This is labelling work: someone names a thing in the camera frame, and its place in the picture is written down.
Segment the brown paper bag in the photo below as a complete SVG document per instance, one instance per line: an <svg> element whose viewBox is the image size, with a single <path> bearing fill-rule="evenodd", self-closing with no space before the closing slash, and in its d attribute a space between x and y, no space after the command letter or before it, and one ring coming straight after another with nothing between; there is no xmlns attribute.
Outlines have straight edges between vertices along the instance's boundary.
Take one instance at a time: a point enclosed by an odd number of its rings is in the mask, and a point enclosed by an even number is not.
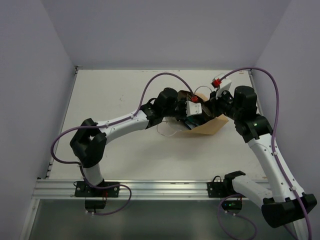
<svg viewBox="0 0 320 240"><path fill-rule="evenodd" d="M163 123L160 124L162 126L162 130L159 130L159 126L156 127L156 130L160 135L165 137L171 137L177 133L213 136L223 128L229 120L224 115L220 115L219 117L211 119L192 130L188 130L182 121L177 121L172 117L165 117L162 122Z"/></svg>

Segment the blue snack packet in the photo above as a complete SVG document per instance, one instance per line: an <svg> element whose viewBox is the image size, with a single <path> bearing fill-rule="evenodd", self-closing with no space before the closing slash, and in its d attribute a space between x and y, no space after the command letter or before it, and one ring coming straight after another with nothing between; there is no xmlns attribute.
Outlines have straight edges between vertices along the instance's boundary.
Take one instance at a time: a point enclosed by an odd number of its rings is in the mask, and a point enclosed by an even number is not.
<svg viewBox="0 0 320 240"><path fill-rule="evenodd" d="M202 118L196 118L196 117L187 117L182 122L188 130L192 130L205 123L205 121Z"/></svg>

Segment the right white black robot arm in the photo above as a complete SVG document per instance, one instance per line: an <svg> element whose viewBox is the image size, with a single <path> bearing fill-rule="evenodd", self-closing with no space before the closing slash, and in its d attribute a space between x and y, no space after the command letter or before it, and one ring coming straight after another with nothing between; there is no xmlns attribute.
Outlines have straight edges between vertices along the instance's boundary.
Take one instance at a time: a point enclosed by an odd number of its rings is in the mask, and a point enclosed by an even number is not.
<svg viewBox="0 0 320 240"><path fill-rule="evenodd" d="M257 94L252 87L238 86L231 94L217 90L210 94L205 105L214 117L225 115L232 119L235 129L257 157L270 188L251 180L244 172L234 171L224 176L221 183L209 183L215 191L227 196L241 194L254 202L265 221L272 228L304 218L316 205L316 197L295 180L276 141L269 121L257 113Z"/></svg>

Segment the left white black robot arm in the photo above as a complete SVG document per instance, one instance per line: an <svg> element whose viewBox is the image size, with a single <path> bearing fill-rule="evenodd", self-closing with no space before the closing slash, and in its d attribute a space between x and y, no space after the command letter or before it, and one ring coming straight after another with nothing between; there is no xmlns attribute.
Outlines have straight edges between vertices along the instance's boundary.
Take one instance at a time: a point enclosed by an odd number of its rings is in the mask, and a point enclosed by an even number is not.
<svg viewBox="0 0 320 240"><path fill-rule="evenodd" d="M178 92L165 88L156 98L141 105L137 112L123 118L104 122L86 119L70 141L74 155L80 161L80 170L88 181L86 190L92 196L99 196L104 190L100 164L105 146L111 141L159 125L164 118L183 120L190 114L192 102L185 97L178 99Z"/></svg>

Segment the black snack bag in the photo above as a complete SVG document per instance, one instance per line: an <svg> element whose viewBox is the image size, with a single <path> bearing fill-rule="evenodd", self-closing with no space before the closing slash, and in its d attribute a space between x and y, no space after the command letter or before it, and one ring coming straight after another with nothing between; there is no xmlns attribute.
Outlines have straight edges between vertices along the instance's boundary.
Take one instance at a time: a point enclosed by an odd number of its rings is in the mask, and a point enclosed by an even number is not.
<svg viewBox="0 0 320 240"><path fill-rule="evenodd" d="M184 106L187 119L192 119L196 122L208 122L214 118L209 107L205 105L205 98L186 90L180 90L177 98L181 105Z"/></svg>

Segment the right black controller box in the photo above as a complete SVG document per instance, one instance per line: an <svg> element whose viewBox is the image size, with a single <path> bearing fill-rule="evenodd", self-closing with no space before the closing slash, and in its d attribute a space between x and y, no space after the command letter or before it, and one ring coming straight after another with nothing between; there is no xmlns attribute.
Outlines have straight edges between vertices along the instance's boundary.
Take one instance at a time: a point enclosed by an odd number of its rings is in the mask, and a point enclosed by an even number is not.
<svg viewBox="0 0 320 240"><path fill-rule="evenodd" d="M239 199L236 200L225 200L222 202L221 207L225 211L240 211L242 209L242 201Z"/></svg>

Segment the black controller box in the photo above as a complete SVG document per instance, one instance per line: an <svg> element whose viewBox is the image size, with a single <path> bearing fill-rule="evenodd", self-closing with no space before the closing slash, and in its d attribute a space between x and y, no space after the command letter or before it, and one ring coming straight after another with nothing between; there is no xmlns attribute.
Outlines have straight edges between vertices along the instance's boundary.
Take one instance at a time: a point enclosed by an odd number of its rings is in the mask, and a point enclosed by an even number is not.
<svg viewBox="0 0 320 240"><path fill-rule="evenodd" d="M222 202L221 207L225 211L240 211L242 209L242 201L239 199L236 200L225 200Z"/></svg>
<svg viewBox="0 0 320 240"><path fill-rule="evenodd" d="M85 200L84 207L89 212L96 212L98 210L103 210L106 206L107 201L102 200Z"/></svg>

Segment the left black controller box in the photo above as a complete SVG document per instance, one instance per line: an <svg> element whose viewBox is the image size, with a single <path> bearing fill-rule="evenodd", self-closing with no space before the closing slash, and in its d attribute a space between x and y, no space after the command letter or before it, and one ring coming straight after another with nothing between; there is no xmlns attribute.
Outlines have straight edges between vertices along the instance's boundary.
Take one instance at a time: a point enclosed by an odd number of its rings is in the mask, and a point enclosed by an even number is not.
<svg viewBox="0 0 320 240"><path fill-rule="evenodd" d="M96 212L98 210L103 210L106 206L107 201L102 200L85 200L84 207L89 212Z"/></svg>

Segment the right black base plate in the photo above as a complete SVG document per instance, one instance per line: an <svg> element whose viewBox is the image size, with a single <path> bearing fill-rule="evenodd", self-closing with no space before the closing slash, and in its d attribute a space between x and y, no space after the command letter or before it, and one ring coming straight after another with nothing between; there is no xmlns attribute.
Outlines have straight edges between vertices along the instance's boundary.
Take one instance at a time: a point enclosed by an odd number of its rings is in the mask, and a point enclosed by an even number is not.
<svg viewBox="0 0 320 240"><path fill-rule="evenodd" d="M206 183L209 198L225 198L237 194L232 185L232 178L216 175L212 181Z"/></svg>

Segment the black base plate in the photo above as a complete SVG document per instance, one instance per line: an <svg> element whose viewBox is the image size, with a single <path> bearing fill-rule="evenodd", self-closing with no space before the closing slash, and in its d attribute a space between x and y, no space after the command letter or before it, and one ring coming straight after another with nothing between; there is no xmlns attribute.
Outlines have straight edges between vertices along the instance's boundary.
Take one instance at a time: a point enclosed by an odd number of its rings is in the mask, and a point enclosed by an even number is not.
<svg viewBox="0 0 320 240"><path fill-rule="evenodd" d="M225 198L237 194L232 185L232 178L216 175L212 181L206 183L209 198Z"/></svg>
<svg viewBox="0 0 320 240"><path fill-rule="evenodd" d="M120 183L112 181L103 181L95 187L85 181L76 181L74 186L74 196L77 198L117 198L120 191Z"/></svg>

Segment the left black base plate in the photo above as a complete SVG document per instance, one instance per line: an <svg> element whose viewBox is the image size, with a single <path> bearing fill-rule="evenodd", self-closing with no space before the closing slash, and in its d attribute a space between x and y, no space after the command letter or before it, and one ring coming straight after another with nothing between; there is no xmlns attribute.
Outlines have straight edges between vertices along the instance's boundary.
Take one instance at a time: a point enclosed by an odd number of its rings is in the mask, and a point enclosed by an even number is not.
<svg viewBox="0 0 320 240"><path fill-rule="evenodd" d="M120 183L112 181L103 181L95 187L85 181L76 181L74 186L74 196L77 198L117 198L120 191Z"/></svg>

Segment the aluminium mounting rail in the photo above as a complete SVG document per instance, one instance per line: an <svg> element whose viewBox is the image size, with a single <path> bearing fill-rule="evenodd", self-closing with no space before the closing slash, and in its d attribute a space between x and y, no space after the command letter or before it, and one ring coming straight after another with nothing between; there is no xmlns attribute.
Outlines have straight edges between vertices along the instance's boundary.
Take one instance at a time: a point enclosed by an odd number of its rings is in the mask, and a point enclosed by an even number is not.
<svg viewBox="0 0 320 240"><path fill-rule="evenodd" d="M75 196L75 179L39 179L33 200L102 200L102 197ZM131 200L216 200L209 196L208 180L119 180L131 189Z"/></svg>

